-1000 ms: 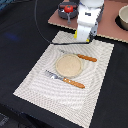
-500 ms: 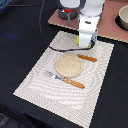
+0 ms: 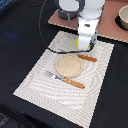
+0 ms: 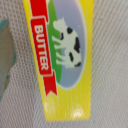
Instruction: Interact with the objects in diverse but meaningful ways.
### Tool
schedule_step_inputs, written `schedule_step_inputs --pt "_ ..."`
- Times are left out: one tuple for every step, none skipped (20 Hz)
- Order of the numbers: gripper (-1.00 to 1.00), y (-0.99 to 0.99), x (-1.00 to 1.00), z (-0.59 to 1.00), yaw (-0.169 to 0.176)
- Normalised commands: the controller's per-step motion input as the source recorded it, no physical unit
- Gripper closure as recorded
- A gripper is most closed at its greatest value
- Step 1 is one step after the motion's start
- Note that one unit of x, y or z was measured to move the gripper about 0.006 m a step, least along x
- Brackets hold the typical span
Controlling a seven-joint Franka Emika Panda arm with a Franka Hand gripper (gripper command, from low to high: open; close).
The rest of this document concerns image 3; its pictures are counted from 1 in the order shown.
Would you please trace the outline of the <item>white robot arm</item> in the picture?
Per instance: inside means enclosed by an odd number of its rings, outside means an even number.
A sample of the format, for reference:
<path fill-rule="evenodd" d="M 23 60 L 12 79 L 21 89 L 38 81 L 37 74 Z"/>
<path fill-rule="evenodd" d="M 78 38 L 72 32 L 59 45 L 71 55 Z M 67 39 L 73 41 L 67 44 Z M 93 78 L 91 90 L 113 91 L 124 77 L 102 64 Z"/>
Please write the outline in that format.
<path fill-rule="evenodd" d="M 65 12 L 78 14 L 78 48 L 87 50 L 97 38 L 96 27 L 103 13 L 105 0 L 54 0 L 56 7 Z"/>

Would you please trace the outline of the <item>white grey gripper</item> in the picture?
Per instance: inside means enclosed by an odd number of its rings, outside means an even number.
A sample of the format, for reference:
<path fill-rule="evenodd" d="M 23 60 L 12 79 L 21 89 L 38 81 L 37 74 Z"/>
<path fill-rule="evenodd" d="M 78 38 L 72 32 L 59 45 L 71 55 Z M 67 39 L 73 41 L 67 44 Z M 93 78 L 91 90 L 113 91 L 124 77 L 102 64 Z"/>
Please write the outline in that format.
<path fill-rule="evenodd" d="M 97 41 L 98 31 L 96 29 L 99 20 L 86 20 L 78 18 L 78 48 L 88 50 L 90 44 Z"/>

